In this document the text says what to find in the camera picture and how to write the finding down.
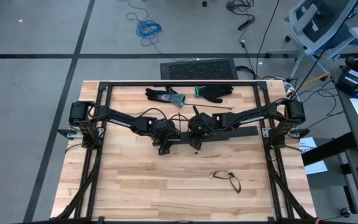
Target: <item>black glove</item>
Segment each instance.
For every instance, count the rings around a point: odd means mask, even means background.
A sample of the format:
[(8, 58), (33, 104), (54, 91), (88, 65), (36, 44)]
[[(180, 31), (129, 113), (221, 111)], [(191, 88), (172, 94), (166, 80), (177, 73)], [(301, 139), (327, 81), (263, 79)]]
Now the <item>black glove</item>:
[(231, 85), (210, 85), (202, 88), (196, 87), (196, 97), (206, 98), (212, 103), (222, 103), (222, 99), (218, 97), (232, 94), (233, 87)]
[(185, 104), (186, 95), (178, 94), (170, 87), (166, 87), (166, 91), (146, 89), (146, 96), (148, 100), (159, 101), (161, 103), (172, 103), (178, 107)]

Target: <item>wooden tabletop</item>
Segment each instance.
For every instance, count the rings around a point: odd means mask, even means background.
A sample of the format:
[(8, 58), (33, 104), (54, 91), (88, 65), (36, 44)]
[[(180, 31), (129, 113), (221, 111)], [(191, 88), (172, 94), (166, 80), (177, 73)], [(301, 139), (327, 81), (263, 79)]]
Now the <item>wooden tabletop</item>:
[[(269, 80), (267, 84), (270, 101), (285, 97), (282, 81)], [(85, 81), (80, 100), (96, 101), (98, 85), (98, 81)], [(191, 106), (179, 109), (172, 104), (147, 100), (145, 88), (115, 86), (110, 107), (132, 116), (152, 107), (161, 109), (168, 117), (178, 112), (189, 119), (194, 116)], [(186, 103), (217, 106), (195, 98), (193, 87), (176, 87), (174, 90), (186, 94)], [(233, 94), (224, 96), (223, 100), (218, 106), (230, 107), (233, 113), (256, 107), (249, 86), (235, 86)], [(207, 114), (229, 112), (200, 106), (198, 110)], [(158, 111), (150, 111), (145, 116), (162, 118)], [(259, 122), (247, 125), (258, 126), (259, 131)], [(186, 131), (186, 126), (182, 122), (182, 131)], [(286, 141), (288, 145), (298, 147), (296, 141)], [(81, 139), (69, 141), (68, 147), (80, 142)], [(77, 146), (66, 153), (51, 217), (62, 212), (78, 190), (85, 151)], [(275, 216), (260, 135), (206, 142), (197, 154), (195, 152), (189, 145), (176, 145), (171, 147), (169, 155), (159, 156), (149, 137), (108, 124), (93, 219), (104, 216), (106, 220), (263, 221)], [(300, 152), (284, 148), (282, 157), (289, 189), (306, 211), (315, 216)], [(212, 178), (211, 173), (215, 170), (233, 172), (240, 179), (241, 193), (237, 194), (228, 180)], [(283, 195), (280, 188), (277, 189), (285, 217)], [(88, 192), (82, 216), (85, 215)]]

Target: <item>gray office chair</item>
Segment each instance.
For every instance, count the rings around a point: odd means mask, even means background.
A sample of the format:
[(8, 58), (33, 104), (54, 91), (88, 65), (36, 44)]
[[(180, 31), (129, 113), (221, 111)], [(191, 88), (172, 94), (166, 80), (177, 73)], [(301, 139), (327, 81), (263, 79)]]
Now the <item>gray office chair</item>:
[[(357, 0), (302, 0), (285, 18), (291, 25), (285, 40), (292, 40), (296, 50), (269, 50), (269, 53), (296, 55), (290, 78), (294, 77), (303, 58), (316, 61), (315, 56), (319, 56), (325, 47), (327, 50), (321, 58), (337, 59), (346, 46), (358, 44), (358, 27), (349, 29), (344, 24), (338, 30), (356, 3)], [(337, 30), (338, 34), (326, 46)], [(317, 64), (327, 72), (320, 63)]]

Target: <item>metal frame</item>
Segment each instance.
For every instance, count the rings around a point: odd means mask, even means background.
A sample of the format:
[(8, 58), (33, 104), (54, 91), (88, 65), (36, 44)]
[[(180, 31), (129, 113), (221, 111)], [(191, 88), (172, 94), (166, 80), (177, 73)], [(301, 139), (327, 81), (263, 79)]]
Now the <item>metal frame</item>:
[[(265, 104), (270, 102), (267, 84), (265, 81), (261, 81), (261, 82), (230, 82), (230, 81), (170, 82), (170, 81), (162, 81), (162, 82), (100, 82), (99, 87), (98, 87), (98, 94), (96, 97), (96, 103), (101, 104), (102, 94), (104, 91), (107, 91), (105, 105), (109, 106), (110, 102), (111, 102), (112, 89), (115, 86), (195, 86), (195, 85), (225, 85), (225, 84), (234, 85), (234, 86), (237, 85), (237, 86), (252, 87), (253, 91), (254, 91), (255, 103), (256, 103), (257, 107), (262, 106), (262, 102), (260, 100), (260, 95), (259, 95), (259, 90), (262, 90)], [(260, 132), (262, 133), (263, 132), (262, 130), (265, 128), (265, 122), (264, 122), (264, 120), (262, 120), (262, 121), (259, 121), (259, 123), (260, 123)], [(269, 124), (270, 124), (270, 127), (275, 127), (275, 123), (274, 123), (273, 119), (269, 119)], [(106, 128), (106, 122), (102, 122), (101, 126), (103, 128)], [(101, 136), (101, 142), (102, 142), (102, 147), (96, 151), (95, 165), (94, 165), (94, 166), (96, 166), (95, 167), (96, 174), (91, 182), (91, 190), (90, 190), (90, 195), (89, 195), (89, 199), (88, 199), (88, 207), (87, 207), (86, 216), (85, 216), (85, 218), (89, 218), (89, 219), (91, 219), (92, 213), (93, 213), (94, 200), (95, 200), (95, 196), (96, 196), (96, 186), (98, 184), (98, 173), (99, 173), (102, 150), (103, 150), (104, 135)], [(272, 158), (270, 156), (271, 149), (270, 149), (270, 146), (267, 144), (267, 138), (264, 138), (263, 135), (262, 135), (262, 142), (264, 144), (266, 163), (272, 162)], [(82, 171), (82, 176), (81, 176), (82, 184), (84, 184), (87, 180), (87, 173), (89, 171), (92, 153), (93, 153), (92, 149), (86, 150), (85, 161), (84, 161), (84, 166), (83, 166), (83, 171)], [(278, 173), (280, 174), (281, 179), (287, 186), (287, 179), (285, 177), (285, 170), (284, 170), (281, 152), (279, 149), (275, 149), (275, 153), (276, 153), (276, 157), (277, 157)], [(277, 186), (276, 186), (274, 179), (270, 175), (269, 175), (269, 182), (270, 182), (270, 189), (271, 189), (272, 197), (273, 197), (273, 206), (274, 206), (274, 210), (275, 210), (275, 214), (276, 214), (276, 219), (278, 220), (283, 217), (282, 217), (282, 213), (281, 213), (281, 209), (280, 209), (280, 201), (278, 198)], [(83, 205), (83, 195), (80, 198), (80, 201), (75, 208), (74, 218), (80, 218), (82, 205)], [(287, 209), (287, 213), (288, 213), (288, 218), (294, 218), (292, 207), (291, 207), (287, 198), (285, 198), (285, 205), (286, 205), (286, 209)], [(266, 222), (242, 222), (242, 223), (255, 223), (256, 224), (256, 223), (266, 223)]]

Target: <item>eyeglasses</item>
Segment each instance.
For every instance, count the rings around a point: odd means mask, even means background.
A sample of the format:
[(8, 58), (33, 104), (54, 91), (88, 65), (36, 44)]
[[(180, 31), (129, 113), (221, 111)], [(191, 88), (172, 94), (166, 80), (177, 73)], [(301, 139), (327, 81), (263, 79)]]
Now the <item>eyeglasses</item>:
[(212, 177), (230, 180), (230, 184), (233, 186), (234, 190), (239, 194), (241, 192), (240, 180), (232, 173), (226, 170), (218, 170), (213, 172)]

